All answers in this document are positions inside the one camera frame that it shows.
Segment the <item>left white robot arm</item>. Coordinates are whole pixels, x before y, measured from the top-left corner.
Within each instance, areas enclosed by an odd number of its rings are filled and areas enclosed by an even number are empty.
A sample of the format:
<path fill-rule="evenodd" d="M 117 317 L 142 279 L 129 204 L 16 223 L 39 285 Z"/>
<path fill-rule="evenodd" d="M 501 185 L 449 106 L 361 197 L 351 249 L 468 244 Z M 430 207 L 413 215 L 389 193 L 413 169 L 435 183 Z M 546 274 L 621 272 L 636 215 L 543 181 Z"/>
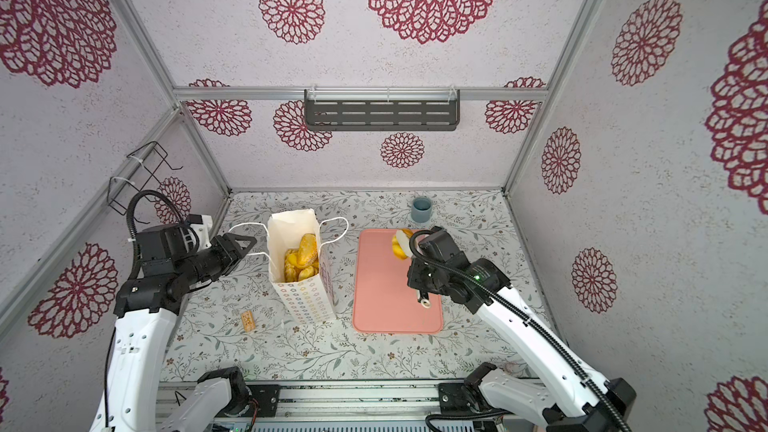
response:
<path fill-rule="evenodd" d="M 204 224 L 154 226 L 137 233 L 140 272 L 120 288 L 94 431 L 202 431 L 218 413 L 245 409 L 250 392 L 229 367 L 201 377 L 163 424 L 156 421 L 163 360 L 187 295 L 229 275 L 255 247 L 252 236 L 209 236 Z"/>

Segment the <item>long orange baguette loaf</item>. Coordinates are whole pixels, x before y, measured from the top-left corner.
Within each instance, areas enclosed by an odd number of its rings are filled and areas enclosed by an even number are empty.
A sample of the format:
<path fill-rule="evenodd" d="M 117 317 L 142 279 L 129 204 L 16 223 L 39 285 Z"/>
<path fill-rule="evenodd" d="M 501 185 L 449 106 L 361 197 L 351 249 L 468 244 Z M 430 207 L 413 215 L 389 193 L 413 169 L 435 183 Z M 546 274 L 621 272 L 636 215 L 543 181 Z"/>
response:
<path fill-rule="evenodd" d="M 284 269 L 286 271 L 296 270 L 298 267 L 298 250 L 287 249 L 284 255 Z"/>

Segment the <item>round yellow crusty bun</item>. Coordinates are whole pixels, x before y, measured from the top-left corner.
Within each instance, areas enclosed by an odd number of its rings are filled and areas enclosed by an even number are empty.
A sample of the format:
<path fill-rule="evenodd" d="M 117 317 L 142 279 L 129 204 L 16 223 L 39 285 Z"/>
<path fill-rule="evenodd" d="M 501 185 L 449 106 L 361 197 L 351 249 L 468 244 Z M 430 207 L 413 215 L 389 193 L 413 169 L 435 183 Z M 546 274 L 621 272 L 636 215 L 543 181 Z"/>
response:
<path fill-rule="evenodd" d="M 317 236 L 314 233 L 307 233 L 300 239 L 299 247 L 296 252 L 297 267 L 300 269 L 311 266 L 318 257 Z"/>

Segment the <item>long striped bread roll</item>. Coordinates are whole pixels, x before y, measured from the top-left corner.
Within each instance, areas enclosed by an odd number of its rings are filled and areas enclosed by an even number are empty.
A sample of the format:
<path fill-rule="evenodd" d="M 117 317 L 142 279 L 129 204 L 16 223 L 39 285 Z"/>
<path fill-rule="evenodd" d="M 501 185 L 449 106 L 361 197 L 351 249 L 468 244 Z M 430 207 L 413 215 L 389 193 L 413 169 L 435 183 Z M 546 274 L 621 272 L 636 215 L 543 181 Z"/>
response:
<path fill-rule="evenodd" d="M 296 282 L 298 280 L 298 275 L 298 270 L 291 265 L 284 269 L 284 280 L 286 283 Z"/>

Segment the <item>wavy-edged yellow pastry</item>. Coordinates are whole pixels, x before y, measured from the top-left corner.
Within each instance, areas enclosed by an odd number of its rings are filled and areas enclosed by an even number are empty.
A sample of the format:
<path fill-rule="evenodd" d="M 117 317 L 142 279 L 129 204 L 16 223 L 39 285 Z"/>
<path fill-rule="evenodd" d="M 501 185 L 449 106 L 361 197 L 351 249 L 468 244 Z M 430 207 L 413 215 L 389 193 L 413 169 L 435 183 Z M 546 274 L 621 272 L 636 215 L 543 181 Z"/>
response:
<path fill-rule="evenodd" d="M 317 274 L 318 274 L 318 268 L 317 267 L 315 267 L 315 266 L 308 266 L 308 267 L 306 267 L 304 269 L 301 269 L 299 271 L 297 280 L 298 281 L 303 281 L 303 280 L 309 279 L 309 278 L 311 278 L 311 277 L 313 277 L 313 276 L 315 276 Z"/>

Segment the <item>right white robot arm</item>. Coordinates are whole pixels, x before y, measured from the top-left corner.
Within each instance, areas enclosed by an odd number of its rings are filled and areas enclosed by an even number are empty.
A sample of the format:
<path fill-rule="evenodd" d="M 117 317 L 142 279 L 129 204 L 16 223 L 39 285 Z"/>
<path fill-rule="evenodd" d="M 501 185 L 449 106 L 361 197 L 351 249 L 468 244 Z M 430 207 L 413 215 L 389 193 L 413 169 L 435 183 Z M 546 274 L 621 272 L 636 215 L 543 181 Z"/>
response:
<path fill-rule="evenodd" d="M 536 315 L 492 261 L 467 259 L 442 227 L 395 233 L 392 244 L 411 261 L 407 284 L 426 305 L 430 295 L 446 296 L 510 343 L 535 372 L 518 379 L 489 362 L 478 366 L 440 413 L 425 419 L 483 422 L 513 415 L 544 431 L 627 431 L 637 398 L 624 379 L 608 379 L 579 358 Z"/>

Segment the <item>small round striped bun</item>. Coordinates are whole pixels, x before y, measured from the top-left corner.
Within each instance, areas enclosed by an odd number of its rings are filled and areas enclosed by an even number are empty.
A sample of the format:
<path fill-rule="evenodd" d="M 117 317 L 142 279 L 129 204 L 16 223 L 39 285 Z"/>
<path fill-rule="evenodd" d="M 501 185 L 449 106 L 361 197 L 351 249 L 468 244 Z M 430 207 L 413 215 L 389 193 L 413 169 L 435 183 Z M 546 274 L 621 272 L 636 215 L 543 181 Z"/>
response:
<path fill-rule="evenodd" d="M 410 259 L 413 254 L 410 249 L 410 239 L 414 232 L 410 229 L 398 229 L 392 238 L 392 250 L 400 260 Z"/>

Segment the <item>printed white paper bag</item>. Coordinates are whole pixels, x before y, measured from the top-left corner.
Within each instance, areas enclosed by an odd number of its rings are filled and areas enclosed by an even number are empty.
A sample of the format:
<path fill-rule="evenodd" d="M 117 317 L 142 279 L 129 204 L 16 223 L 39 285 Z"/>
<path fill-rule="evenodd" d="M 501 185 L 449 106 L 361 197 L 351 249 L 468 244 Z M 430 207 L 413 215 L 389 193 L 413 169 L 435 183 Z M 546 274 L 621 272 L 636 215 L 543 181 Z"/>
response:
<path fill-rule="evenodd" d="M 312 209 L 274 213 L 267 222 L 243 222 L 229 228 L 239 232 L 247 227 L 259 227 L 265 231 L 266 250 L 262 253 L 269 260 L 269 281 L 284 306 L 300 324 L 316 324 L 336 318 L 332 287 L 332 244 L 344 238 L 349 221 L 341 216 L 320 221 Z M 287 249 L 297 249 L 304 234 L 317 236 L 318 257 L 311 265 L 318 274 L 303 280 L 286 283 L 284 280 L 284 255 Z"/>

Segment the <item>steel tongs with cream tips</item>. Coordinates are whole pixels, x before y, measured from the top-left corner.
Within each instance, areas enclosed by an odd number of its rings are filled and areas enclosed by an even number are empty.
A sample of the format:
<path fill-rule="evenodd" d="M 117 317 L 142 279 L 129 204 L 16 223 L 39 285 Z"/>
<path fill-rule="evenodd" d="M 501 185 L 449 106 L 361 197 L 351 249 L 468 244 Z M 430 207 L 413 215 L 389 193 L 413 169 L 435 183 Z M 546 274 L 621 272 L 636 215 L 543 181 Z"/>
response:
<path fill-rule="evenodd" d="M 414 232 L 410 229 L 399 229 L 395 232 L 392 240 L 392 248 L 395 255 L 401 260 L 412 259 L 413 252 L 410 248 L 410 238 Z M 425 309 L 431 307 L 431 302 L 427 292 L 417 291 L 417 301 Z"/>

